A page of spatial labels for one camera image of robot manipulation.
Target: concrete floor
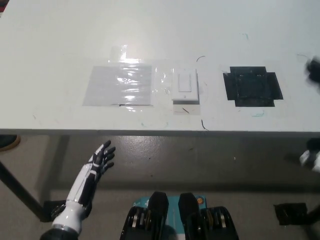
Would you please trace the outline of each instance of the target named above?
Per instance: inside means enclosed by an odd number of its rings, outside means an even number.
[[[311,228],[279,226],[274,204],[320,200],[320,174],[297,156],[307,139],[261,137],[22,136],[0,161],[40,202],[62,200],[81,166],[107,139],[115,165],[101,179],[80,240],[117,240],[132,203],[153,191],[192,191],[228,208],[241,240],[320,239]],[[37,240],[50,228],[0,183],[0,239]]]

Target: white light switch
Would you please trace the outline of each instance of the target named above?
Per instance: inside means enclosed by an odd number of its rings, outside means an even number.
[[[178,73],[178,91],[191,92],[191,74],[189,72]]]
[[[172,100],[186,102],[199,100],[198,78],[195,69],[175,69],[172,79]]]

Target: white table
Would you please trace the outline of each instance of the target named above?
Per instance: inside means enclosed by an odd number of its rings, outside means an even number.
[[[0,19],[0,132],[318,133],[320,94],[304,69],[320,55],[319,9],[318,0],[10,0]],[[167,77],[154,83],[153,106],[84,106],[93,67],[123,45],[153,67],[193,64],[200,104],[173,105]],[[235,107],[223,79],[230,66],[275,72],[284,100]]]

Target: black table leg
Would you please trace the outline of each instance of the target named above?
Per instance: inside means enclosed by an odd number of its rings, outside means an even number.
[[[44,207],[21,185],[0,162],[0,180],[36,215],[41,222],[53,221],[52,212],[66,201],[46,201]]]

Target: robotic hand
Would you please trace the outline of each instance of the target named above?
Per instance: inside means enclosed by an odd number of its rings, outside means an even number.
[[[113,153],[116,148],[107,149],[111,141],[102,144],[83,165],[65,202],[65,209],[57,216],[51,230],[44,233],[40,240],[77,240],[82,230],[82,221],[87,218],[92,209],[97,183],[101,176],[114,163]]]

